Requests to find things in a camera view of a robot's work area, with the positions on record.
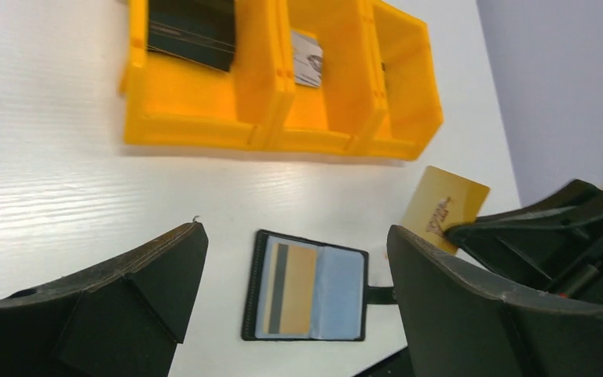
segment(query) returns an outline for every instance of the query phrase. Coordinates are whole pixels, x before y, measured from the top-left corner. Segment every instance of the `white table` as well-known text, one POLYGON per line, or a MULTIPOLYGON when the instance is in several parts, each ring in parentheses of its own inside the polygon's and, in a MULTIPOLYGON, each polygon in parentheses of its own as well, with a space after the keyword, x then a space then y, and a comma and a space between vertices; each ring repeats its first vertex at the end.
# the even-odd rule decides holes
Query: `white table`
POLYGON ((257 229, 370 251, 383 284, 388 228, 426 165, 490 186, 484 214, 519 207, 475 3, 394 5, 429 23, 446 119, 416 163, 124 148, 126 6, 0 0, 0 298, 199 215, 210 248, 170 375, 344 377, 403 347, 395 306, 369 308, 365 342, 239 338, 257 229))

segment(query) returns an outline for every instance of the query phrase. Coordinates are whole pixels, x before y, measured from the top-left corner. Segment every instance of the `yellow card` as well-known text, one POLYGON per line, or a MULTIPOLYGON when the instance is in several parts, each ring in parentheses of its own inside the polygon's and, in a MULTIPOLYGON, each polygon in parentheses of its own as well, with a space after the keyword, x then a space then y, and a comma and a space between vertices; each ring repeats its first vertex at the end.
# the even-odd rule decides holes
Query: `yellow card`
POLYGON ((437 167, 427 167, 401 225, 441 250, 455 254, 457 247, 443 232, 450 226, 475 221, 489 187, 437 167))
POLYGON ((315 249, 285 243, 274 246, 265 301, 265 333, 309 333, 316 260, 315 249))

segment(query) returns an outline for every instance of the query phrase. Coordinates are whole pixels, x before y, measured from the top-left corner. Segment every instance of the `card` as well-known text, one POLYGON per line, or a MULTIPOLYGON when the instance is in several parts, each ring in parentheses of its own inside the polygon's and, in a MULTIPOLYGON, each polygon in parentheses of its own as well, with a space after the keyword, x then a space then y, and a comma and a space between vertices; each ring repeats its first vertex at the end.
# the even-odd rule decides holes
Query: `card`
POLYGON ((317 251, 276 243, 269 264, 265 333, 308 334, 311 328, 317 251))
POLYGON ((291 31, 294 50, 294 81, 317 88, 322 81, 323 50, 318 42, 307 35, 291 31))
POLYGON ((407 207, 401 225, 441 250, 455 254, 443 232, 472 222, 487 198, 489 187, 437 167, 427 167, 407 207))
POLYGON ((151 0, 148 49, 222 71, 236 51, 234 0, 151 0))

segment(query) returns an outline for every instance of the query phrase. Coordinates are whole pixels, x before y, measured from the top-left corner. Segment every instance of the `black mechanical part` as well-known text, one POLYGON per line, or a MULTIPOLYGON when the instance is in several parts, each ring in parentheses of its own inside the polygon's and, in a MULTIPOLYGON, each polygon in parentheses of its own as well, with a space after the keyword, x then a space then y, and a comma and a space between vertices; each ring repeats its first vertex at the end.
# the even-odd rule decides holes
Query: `black mechanical part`
POLYGON ((202 224, 184 224, 0 300, 0 376, 167 376, 207 245, 202 224))
POLYGON ((579 186, 573 181, 544 205, 455 225, 444 235, 507 279, 603 303, 603 291, 590 289, 603 279, 603 191, 586 184, 581 194, 579 186))
POLYGON ((393 353, 354 377, 415 377, 407 347, 393 353))
POLYGON ((387 251, 417 377, 603 376, 603 305, 517 284, 400 226, 387 251))

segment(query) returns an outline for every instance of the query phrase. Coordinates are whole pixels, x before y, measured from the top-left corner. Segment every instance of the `bin compartment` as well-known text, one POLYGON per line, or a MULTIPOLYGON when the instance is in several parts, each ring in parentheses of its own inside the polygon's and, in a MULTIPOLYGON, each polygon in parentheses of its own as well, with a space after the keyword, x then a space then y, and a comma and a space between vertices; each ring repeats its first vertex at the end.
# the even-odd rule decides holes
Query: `bin compartment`
POLYGON ((235 60, 226 73, 147 51, 148 2, 131 0, 126 143, 263 148, 286 97, 276 1, 236 1, 235 60))
POLYGON ((355 154, 358 141, 373 134, 385 116, 378 91, 363 0, 280 0, 287 17, 280 41, 287 71, 294 71, 291 30, 314 38, 323 49, 320 88, 294 83, 287 116, 269 135, 268 148, 282 151, 355 154))
POLYGON ((366 154, 417 159, 443 122, 426 24, 372 0, 379 82, 387 115, 366 154))

